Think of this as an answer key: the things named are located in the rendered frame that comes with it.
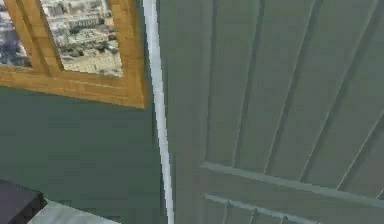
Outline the grey-green panelled room door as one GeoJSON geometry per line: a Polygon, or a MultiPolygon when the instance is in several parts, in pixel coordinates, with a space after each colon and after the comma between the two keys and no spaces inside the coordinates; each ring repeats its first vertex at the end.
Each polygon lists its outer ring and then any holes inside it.
{"type": "Polygon", "coordinates": [[[143,0],[167,224],[384,224],[384,0],[143,0]]]}

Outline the wooden framed window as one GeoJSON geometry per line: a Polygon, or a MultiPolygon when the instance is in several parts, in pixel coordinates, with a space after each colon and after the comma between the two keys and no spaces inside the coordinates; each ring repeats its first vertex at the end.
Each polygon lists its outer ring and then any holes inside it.
{"type": "Polygon", "coordinates": [[[146,107],[135,0],[0,0],[0,86],[146,107]]]}

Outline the black box furniture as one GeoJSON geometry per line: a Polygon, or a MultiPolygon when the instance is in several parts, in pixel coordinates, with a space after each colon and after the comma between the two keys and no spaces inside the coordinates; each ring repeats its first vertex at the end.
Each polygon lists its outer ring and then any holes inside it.
{"type": "Polygon", "coordinates": [[[27,224],[46,205],[42,192],[0,179],[0,224],[27,224]]]}

